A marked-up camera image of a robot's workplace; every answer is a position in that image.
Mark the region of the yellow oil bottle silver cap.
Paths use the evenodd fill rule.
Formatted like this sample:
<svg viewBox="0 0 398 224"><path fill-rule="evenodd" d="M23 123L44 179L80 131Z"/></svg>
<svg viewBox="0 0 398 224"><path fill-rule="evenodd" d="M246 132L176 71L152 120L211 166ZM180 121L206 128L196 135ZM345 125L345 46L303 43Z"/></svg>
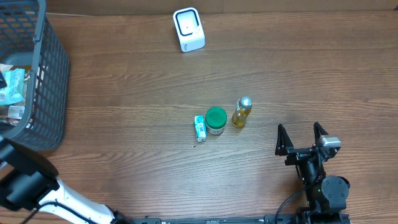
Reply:
<svg viewBox="0 0 398 224"><path fill-rule="evenodd" d="M251 110L252 99L248 96L241 97L236 103L236 109L232 116L233 126L243 128Z"/></svg>

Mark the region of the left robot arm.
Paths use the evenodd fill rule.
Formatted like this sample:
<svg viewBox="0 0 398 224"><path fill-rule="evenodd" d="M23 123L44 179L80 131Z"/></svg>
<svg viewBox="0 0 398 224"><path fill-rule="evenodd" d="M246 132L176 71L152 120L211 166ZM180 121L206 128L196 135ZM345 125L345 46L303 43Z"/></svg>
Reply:
<svg viewBox="0 0 398 224"><path fill-rule="evenodd" d="M55 96L38 92L28 97L22 121L1 134L1 161L13 169L1 179L1 206L52 213L72 223L131 223L104 204L80 195L59 178L58 170L37 152L57 147L65 134L68 90Z"/></svg>

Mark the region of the white green snack package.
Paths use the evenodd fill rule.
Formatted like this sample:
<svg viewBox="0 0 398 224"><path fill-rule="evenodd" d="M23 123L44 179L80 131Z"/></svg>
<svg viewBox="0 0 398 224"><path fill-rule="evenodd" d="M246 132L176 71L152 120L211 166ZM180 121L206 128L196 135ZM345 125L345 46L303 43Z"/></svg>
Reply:
<svg viewBox="0 0 398 224"><path fill-rule="evenodd" d="M25 70L12 65L1 64L1 73L7 84L1 89L1 105L12 105L24 100Z"/></svg>

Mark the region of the green lid white jar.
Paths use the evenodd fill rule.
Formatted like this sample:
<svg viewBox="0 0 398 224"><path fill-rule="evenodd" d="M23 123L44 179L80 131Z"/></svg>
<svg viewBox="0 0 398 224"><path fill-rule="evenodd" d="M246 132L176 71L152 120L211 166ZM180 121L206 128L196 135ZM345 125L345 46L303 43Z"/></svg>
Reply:
<svg viewBox="0 0 398 224"><path fill-rule="evenodd" d="M205 115L206 129L210 134L218 135L224 131L227 122L227 114L223 108L212 107Z"/></svg>

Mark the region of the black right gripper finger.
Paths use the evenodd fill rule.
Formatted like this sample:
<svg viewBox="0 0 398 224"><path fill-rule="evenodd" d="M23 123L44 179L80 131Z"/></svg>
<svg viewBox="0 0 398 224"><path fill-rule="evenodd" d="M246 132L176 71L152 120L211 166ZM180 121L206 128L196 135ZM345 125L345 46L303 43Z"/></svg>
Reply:
<svg viewBox="0 0 398 224"><path fill-rule="evenodd" d="M322 146L323 143L322 143L321 137L323 135L327 135L328 133L322 128L322 126L318 122L315 122L313 124L313 131L314 131L314 136L315 136L315 144L317 146Z"/></svg>
<svg viewBox="0 0 398 224"><path fill-rule="evenodd" d="M294 149L294 145L289 138L284 126L279 124L277 127L277 143L275 147L276 156L287 156Z"/></svg>

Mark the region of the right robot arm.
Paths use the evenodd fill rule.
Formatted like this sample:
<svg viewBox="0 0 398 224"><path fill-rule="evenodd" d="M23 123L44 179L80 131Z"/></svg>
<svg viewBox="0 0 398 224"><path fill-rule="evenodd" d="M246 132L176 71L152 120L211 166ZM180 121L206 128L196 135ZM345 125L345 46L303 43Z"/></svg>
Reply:
<svg viewBox="0 0 398 224"><path fill-rule="evenodd" d="M279 223L280 213L292 199L305 193L307 206L298 208L295 214L284 219L285 223L350 223L346 209L350 183L336 175L328 176L323 163L336 156L341 148L341 141L328 134L316 122L313 124L315 143L306 148L296 149L282 124L277 128L275 155L285 156L285 165L294 166L302 181L303 189L287 198L278 208L274 222Z"/></svg>

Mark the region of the brown labelled food package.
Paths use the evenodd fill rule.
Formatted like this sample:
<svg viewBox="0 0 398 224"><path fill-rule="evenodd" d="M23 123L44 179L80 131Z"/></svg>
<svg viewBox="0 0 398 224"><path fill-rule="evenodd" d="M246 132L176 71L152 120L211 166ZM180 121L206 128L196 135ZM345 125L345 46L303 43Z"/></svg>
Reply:
<svg viewBox="0 0 398 224"><path fill-rule="evenodd" d="M1 123L16 126L21 121L25 106L1 105Z"/></svg>

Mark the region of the teal tissue pack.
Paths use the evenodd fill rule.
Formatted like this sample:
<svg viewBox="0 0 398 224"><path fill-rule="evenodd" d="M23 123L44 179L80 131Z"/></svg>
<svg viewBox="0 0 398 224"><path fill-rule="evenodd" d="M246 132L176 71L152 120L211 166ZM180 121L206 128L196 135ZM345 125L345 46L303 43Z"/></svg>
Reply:
<svg viewBox="0 0 398 224"><path fill-rule="evenodd" d="M198 142L206 141L206 125L205 120L202 115L197 115L194 117L194 127L196 132L196 139Z"/></svg>

